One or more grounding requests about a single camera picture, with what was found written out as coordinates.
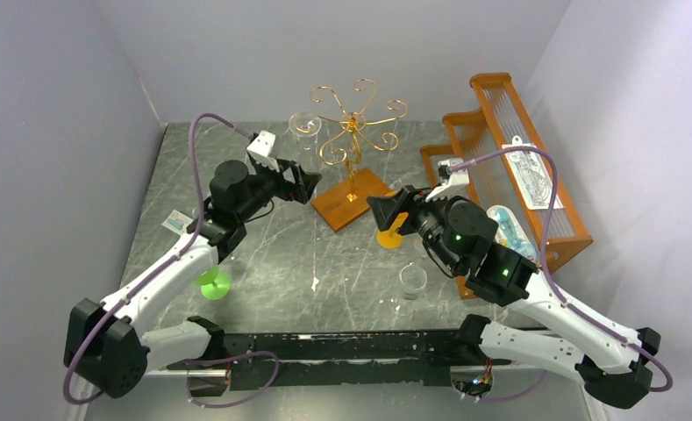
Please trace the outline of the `yellow plastic wine glass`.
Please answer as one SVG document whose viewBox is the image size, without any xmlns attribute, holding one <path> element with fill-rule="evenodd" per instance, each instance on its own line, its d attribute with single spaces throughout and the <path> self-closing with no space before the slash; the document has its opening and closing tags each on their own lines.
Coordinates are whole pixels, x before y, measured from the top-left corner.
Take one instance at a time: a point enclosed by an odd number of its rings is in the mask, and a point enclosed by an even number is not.
<svg viewBox="0 0 692 421">
<path fill-rule="evenodd" d="M 401 212 L 386 231 L 378 231 L 375 235 L 377 243 L 386 249 L 397 249 L 403 243 L 403 236 L 398 233 L 404 221 L 408 217 L 407 212 Z"/>
</svg>

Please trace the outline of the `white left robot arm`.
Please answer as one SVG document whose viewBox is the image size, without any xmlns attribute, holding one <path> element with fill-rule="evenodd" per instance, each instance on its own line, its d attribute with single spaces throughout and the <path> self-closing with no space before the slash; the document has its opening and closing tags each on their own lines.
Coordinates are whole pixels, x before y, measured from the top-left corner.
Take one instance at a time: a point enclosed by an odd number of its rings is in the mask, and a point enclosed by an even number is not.
<svg viewBox="0 0 692 421">
<path fill-rule="evenodd" d="M 185 360 L 217 366 L 227 355 L 225 331 L 194 316 L 170 328 L 153 328 L 159 313 L 193 281 L 218 268 L 246 236 L 246 222 L 274 198 L 308 203 L 320 182 L 295 161 L 279 159 L 273 168 L 243 161 L 219 164 L 210 194 L 186 233 L 139 278 L 104 299 L 85 298 L 68 319 L 63 363 L 68 376 L 79 375 L 100 393 L 119 398 L 144 374 Z"/>
</svg>

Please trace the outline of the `clear wine glass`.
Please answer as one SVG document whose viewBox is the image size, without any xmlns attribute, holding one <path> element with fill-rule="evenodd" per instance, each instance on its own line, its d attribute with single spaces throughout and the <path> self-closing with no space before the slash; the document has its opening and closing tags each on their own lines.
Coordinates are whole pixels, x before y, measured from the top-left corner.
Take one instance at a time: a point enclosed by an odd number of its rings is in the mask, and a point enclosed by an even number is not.
<svg viewBox="0 0 692 421">
<path fill-rule="evenodd" d="M 290 117 L 289 130 L 302 151 L 312 153 L 315 150 L 322 124 L 322 118 L 310 111 L 300 111 Z"/>
<path fill-rule="evenodd" d="M 398 273 L 389 297 L 389 308 L 400 317 L 409 316 L 417 307 L 427 284 L 427 273 L 416 262 L 404 266 Z"/>
</svg>

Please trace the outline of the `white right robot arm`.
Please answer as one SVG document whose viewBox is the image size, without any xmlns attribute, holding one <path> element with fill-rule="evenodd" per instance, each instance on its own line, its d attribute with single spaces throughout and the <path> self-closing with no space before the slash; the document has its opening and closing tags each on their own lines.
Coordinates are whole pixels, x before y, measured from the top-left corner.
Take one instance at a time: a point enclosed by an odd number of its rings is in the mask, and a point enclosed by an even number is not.
<svg viewBox="0 0 692 421">
<path fill-rule="evenodd" d="M 416 234 L 426 253 L 450 277 L 462 277 L 480 299 L 513 310 L 553 332 L 547 337 L 468 315 L 455 350 L 469 364 L 514 360 L 578 382 L 596 400 L 630 409 L 653 386 L 660 335 L 620 325 L 556 289 L 521 253 L 496 241 L 498 222 L 462 196 L 431 200 L 427 189 L 408 185 L 392 196 L 370 196 L 379 231 L 404 215 L 402 236 Z"/>
</svg>

